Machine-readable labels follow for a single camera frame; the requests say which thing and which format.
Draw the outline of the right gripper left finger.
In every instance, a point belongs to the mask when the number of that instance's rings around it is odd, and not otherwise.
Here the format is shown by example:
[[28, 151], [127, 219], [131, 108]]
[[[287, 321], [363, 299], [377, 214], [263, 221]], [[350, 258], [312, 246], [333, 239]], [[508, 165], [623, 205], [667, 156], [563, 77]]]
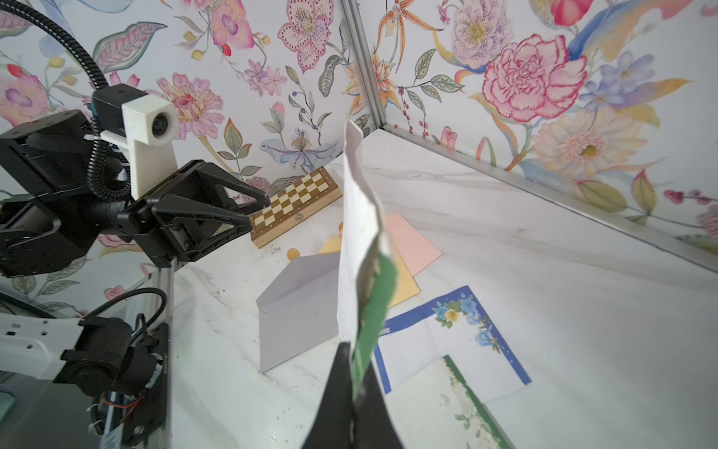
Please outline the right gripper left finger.
[[351, 346], [342, 342], [329, 372], [325, 391], [303, 449], [352, 447], [353, 389], [350, 372]]

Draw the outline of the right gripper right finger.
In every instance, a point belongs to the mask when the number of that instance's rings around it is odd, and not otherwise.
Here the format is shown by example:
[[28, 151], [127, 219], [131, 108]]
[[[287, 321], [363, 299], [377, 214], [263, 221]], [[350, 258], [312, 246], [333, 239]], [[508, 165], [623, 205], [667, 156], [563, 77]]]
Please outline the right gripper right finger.
[[355, 398], [355, 448], [403, 448], [387, 411], [383, 390], [372, 365], [369, 365]]

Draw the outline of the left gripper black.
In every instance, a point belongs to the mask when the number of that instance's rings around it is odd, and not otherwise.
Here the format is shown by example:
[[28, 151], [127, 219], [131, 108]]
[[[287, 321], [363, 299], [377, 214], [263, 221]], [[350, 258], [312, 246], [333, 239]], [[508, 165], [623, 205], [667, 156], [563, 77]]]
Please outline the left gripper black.
[[195, 262], [254, 229], [251, 215], [270, 205], [259, 188], [214, 163], [193, 160], [145, 200], [102, 200], [87, 170], [91, 124], [60, 112], [1, 136], [1, 166], [24, 194], [1, 202], [1, 273], [48, 274], [86, 256], [110, 233], [133, 238], [156, 267]]

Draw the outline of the grey envelope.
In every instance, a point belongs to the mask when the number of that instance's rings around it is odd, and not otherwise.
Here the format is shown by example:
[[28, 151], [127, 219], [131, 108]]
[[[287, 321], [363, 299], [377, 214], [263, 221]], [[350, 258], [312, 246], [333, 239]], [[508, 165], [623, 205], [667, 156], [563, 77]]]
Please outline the grey envelope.
[[260, 372], [267, 372], [338, 334], [340, 255], [303, 256], [258, 297]]

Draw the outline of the blue floral letter paper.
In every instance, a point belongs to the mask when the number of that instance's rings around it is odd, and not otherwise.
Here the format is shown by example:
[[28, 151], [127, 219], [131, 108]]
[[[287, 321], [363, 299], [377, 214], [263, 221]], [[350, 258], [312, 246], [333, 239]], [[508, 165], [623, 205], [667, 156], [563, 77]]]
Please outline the blue floral letter paper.
[[450, 357], [467, 385], [486, 403], [531, 383], [497, 325], [465, 285], [384, 324], [375, 349], [386, 394], [443, 357]]

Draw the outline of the green floral letter paper top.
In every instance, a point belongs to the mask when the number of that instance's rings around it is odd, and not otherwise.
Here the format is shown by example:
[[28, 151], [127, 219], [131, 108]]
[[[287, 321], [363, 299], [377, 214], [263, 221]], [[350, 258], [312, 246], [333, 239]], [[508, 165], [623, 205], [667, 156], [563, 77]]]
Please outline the green floral letter paper top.
[[383, 204], [366, 179], [364, 134], [344, 126], [343, 230], [338, 267], [338, 334], [351, 346], [353, 396], [369, 368], [398, 284], [393, 245], [384, 225]]

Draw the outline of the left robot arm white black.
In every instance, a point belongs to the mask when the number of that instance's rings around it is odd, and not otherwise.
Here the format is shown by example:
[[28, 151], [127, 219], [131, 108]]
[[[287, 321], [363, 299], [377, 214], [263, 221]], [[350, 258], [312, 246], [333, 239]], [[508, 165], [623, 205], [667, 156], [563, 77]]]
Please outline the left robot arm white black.
[[99, 306], [76, 319], [4, 319], [1, 367], [76, 385], [106, 415], [113, 446], [168, 433], [171, 279], [252, 231], [269, 200], [215, 164], [176, 162], [179, 122], [170, 106], [134, 101], [104, 112], [100, 133], [82, 112], [25, 123], [1, 138], [1, 165], [24, 194], [1, 204], [1, 272], [13, 280], [64, 274], [102, 234], [134, 241], [158, 267], [153, 312], [125, 321]]

